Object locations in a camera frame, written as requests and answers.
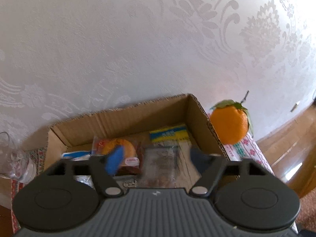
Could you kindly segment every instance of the metal screw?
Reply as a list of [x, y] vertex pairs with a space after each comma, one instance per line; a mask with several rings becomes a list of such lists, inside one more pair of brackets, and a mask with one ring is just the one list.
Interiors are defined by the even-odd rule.
[[192, 188], [192, 192], [198, 195], [203, 195], [207, 193], [207, 189], [203, 186], [195, 186]]
[[117, 187], [109, 187], [109, 188], [106, 188], [105, 193], [107, 195], [112, 195], [112, 196], [119, 195], [121, 193], [121, 189]]

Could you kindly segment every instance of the white wall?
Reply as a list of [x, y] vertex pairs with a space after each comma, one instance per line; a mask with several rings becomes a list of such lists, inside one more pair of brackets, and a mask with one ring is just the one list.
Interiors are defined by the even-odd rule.
[[[191, 92], [241, 100], [255, 139], [316, 88], [315, 0], [0, 0], [0, 129], [26, 149], [87, 111]], [[301, 101], [299, 109], [290, 110]]]

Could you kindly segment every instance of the snack package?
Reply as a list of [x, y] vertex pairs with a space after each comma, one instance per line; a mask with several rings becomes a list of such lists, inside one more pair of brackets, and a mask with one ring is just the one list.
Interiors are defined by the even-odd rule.
[[178, 146], [152, 147], [145, 151], [141, 188], [174, 188]]
[[143, 159], [143, 148], [141, 142], [129, 141], [126, 139], [102, 139], [94, 137], [92, 144], [92, 155], [109, 155], [114, 157], [114, 153], [123, 149], [123, 159], [119, 162], [118, 171], [115, 175], [138, 175], [141, 173]]
[[124, 192], [126, 192], [128, 188], [138, 187], [138, 177], [135, 175], [115, 176], [113, 177], [113, 179], [117, 182], [117, 184], [122, 188]]
[[167, 127], [150, 132], [150, 139], [154, 146], [178, 146], [178, 174], [176, 174], [176, 187], [187, 191], [200, 178], [200, 174], [191, 162], [191, 142], [186, 125]]
[[[91, 151], [73, 151], [65, 152], [61, 155], [62, 159], [70, 159], [72, 161], [85, 161], [91, 157]], [[94, 189], [91, 175], [75, 175], [74, 179], [78, 182], [89, 185]]]

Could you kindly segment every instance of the plastic bag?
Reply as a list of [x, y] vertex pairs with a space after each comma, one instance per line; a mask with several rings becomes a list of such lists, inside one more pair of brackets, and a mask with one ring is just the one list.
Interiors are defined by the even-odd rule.
[[138, 187], [138, 177], [135, 175], [122, 175], [115, 176], [113, 179], [117, 182], [117, 184], [124, 190], [125, 192], [129, 188]]
[[143, 160], [143, 147], [141, 142], [122, 138], [102, 139], [94, 137], [92, 155], [110, 155], [118, 147], [123, 147], [124, 156], [115, 175], [139, 175]]
[[189, 133], [184, 124], [166, 127], [150, 132], [150, 139], [154, 146], [178, 145], [178, 174], [176, 176], [176, 187], [185, 188], [187, 191], [200, 178], [200, 174], [190, 159], [191, 142]]
[[174, 188], [177, 156], [178, 146], [147, 148], [138, 187]]

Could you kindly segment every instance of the cardboard box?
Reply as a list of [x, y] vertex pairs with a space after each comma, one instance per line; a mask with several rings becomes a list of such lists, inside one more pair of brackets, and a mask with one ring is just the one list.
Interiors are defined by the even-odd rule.
[[44, 169], [64, 152], [90, 150], [94, 136], [134, 137], [150, 143], [149, 131], [185, 123], [192, 144], [205, 153], [227, 154], [204, 109], [192, 94], [181, 94], [78, 116], [50, 127]]

